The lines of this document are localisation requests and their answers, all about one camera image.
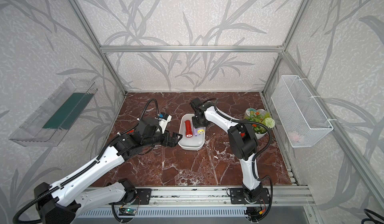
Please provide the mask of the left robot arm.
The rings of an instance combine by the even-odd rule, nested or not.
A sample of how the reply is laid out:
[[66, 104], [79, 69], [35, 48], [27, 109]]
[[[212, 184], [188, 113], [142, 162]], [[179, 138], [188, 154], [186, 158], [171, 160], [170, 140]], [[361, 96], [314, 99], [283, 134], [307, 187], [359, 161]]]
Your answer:
[[13, 217], [13, 223], [21, 224], [21, 215], [32, 206], [40, 211], [40, 219], [33, 224], [69, 224], [80, 208], [75, 198], [95, 180], [130, 158], [131, 151], [140, 152], [145, 146], [174, 147], [182, 139], [178, 133], [170, 133], [162, 127], [161, 120], [140, 120], [133, 128], [117, 134], [105, 144], [98, 156], [84, 167], [54, 184], [42, 183], [36, 188], [35, 199], [22, 207]]

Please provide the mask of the red ribbed flashlight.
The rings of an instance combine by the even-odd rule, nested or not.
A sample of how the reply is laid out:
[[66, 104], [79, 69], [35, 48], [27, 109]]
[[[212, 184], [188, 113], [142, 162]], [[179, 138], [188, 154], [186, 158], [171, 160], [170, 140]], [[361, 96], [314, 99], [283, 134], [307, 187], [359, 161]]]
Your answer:
[[192, 129], [190, 120], [185, 121], [185, 129], [186, 129], [186, 137], [191, 138], [194, 135], [194, 133], [193, 133], [193, 129]]

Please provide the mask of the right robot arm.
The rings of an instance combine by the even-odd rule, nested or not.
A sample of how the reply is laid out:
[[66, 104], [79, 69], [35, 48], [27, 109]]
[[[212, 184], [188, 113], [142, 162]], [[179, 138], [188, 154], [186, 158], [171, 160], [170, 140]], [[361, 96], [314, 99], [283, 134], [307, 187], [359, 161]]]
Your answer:
[[271, 178], [270, 176], [259, 177], [257, 157], [271, 145], [272, 138], [269, 137], [268, 143], [258, 151], [258, 139], [253, 125], [263, 127], [269, 136], [271, 129], [262, 123], [233, 118], [222, 112], [217, 107], [217, 102], [218, 99], [205, 101], [201, 101], [199, 98], [193, 99], [190, 102], [190, 106], [194, 110], [193, 126], [195, 128], [206, 127], [213, 123], [228, 134], [232, 153], [241, 163], [245, 199], [251, 204], [255, 203], [263, 191], [262, 181]]

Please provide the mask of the white plastic storage tray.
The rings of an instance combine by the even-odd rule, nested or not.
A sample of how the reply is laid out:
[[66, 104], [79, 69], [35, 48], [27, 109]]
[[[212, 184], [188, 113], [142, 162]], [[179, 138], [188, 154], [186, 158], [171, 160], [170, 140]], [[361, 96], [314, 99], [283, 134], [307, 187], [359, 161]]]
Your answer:
[[178, 144], [183, 150], [198, 151], [205, 143], [206, 128], [195, 128], [192, 117], [194, 117], [194, 114], [185, 114], [182, 117], [179, 134], [183, 135], [183, 137]]

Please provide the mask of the purple flashlight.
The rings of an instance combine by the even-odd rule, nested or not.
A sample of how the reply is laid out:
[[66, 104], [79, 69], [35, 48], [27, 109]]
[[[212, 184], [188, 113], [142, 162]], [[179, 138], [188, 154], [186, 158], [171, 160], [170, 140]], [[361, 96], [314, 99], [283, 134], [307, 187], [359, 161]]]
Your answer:
[[193, 131], [194, 131], [194, 136], [197, 137], [197, 136], [203, 135], [206, 131], [206, 128], [205, 127], [193, 128]]

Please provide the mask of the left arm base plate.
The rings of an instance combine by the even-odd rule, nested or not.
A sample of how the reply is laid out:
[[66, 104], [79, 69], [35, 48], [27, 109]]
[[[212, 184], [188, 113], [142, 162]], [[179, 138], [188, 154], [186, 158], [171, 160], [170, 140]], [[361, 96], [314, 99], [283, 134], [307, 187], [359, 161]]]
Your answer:
[[152, 189], [138, 188], [129, 191], [125, 203], [128, 205], [148, 205], [151, 199]]

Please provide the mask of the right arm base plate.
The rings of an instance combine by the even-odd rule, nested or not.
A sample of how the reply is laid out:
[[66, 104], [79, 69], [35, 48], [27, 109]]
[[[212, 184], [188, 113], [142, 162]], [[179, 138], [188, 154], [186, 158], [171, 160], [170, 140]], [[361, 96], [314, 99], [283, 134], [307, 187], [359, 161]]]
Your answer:
[[228, 195], [233, 205], [269, 204], [271, 195], [268, 188], [256, 188], [253, 193], [243, 188], [229, 188]]

